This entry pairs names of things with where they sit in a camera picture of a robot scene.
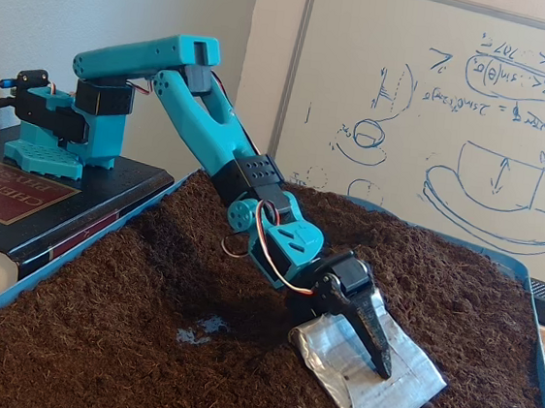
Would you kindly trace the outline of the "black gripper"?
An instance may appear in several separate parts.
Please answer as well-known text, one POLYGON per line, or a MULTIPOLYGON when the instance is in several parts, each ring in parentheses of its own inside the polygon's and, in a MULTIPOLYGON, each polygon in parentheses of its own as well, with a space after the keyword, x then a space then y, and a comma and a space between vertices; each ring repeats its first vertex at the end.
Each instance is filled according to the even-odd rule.
POLYGON ((372 298, 375 286, 369 266, 348 250, 320 258, 304 270, 303 285, 313 291, 307 298, 315 314, 342 316, 369 352, 377 374, 391 377, 389 342, 377 318, 372 298))

